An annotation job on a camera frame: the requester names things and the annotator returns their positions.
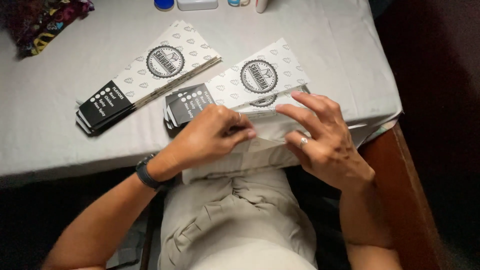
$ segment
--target person's left hand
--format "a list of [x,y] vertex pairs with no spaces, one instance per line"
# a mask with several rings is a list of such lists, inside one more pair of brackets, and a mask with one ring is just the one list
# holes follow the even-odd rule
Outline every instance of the person's left hand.
[[230,153],[237,144],[255,137],[256,132],[246,115],[210,104],[148,164],[151,168],[155,164],[166,164],[181,171],[215,161]]

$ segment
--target blue bottle cap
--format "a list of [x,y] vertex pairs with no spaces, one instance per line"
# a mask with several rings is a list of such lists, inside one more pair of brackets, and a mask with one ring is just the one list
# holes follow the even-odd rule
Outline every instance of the blue bottle cap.
[[175,4],[175,0],[154,0],[155,6],[161,10],[167,10]]

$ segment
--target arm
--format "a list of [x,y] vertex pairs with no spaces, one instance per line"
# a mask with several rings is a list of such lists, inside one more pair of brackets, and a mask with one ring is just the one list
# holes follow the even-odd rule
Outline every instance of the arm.
[[[229,132],[234,125],[243,129]],[[209,105],[149,161],[147,171],[155,180],[165,181],[183,169],[216,160],[255,136],[245,115],[239,116],[224,106]],[[42,269],[104,269],[155,194],[137,174],[131,175],[88,206],[63,231]]]
[[325,96],[292,92],[311,111],[290,104],[276,110],[302,124],[312,136],[285,135],[304,170],[342,191],[340,223],[348,259],[355,270],[401,269],[373,183],[375,172],[357,152],[340,106]]

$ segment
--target wristwatch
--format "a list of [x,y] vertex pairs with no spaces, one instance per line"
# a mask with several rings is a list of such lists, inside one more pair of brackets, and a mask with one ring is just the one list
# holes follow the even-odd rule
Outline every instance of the wristwatch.
[[155,181],[155,179],[153,179],[147,172],[147,163],[154,157],[154,154],[150,154],[137,163],[137,166],[135,167],[137,171],[137,176],[146,186],[155,189],[155,192],[159,192],[161,190],[168,190],[171,187],[171,183],[173,183],[174,178],[167,181],[159,182]]

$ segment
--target hand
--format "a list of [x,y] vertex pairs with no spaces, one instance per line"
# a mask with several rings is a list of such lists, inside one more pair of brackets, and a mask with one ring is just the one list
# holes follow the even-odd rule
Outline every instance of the hand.
[[220,159],[237,144],[255,137],[256,132],[246,115],[240,115],[225,106],[210,104],[148,163],[150,168],[147,165],[147,169],[157,179],[153,174],[165,172],[156,173],[156,165],[175,168],[174,172],[180,172]]
[[375,172],[357,152],[339,104],[316,94],[294,91],[291,95],[316,114],[291,104],[275,108],[299,122],[312,136],[302,146],[301,139],[307,138],[302,132],[285,135],[287,148],[297,156],[303,169],[342,191],[371,183]]

